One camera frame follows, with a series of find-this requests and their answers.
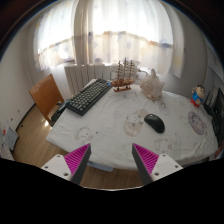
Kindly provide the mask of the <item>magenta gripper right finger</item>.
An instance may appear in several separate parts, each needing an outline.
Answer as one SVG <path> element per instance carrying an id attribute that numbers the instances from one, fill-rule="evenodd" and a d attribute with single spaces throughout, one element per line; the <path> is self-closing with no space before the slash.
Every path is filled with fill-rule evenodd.
<path id="1" fill-rule="evenodd" d="M 144 185 L 159 180 L 182 169 L 167 154 L 156 154 L 138 144 L 132 144 L 132 155 Z"/>

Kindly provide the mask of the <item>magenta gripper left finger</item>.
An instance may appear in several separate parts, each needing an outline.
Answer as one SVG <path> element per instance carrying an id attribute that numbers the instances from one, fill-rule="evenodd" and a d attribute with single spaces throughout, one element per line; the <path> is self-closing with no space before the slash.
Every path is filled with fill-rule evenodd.
<path id="1" fill-rule="evenodd" d="M 56 154 L 42 169 L 79 185 L 91 155 L 91 145 L 81 146 L 66 155 Z"/>

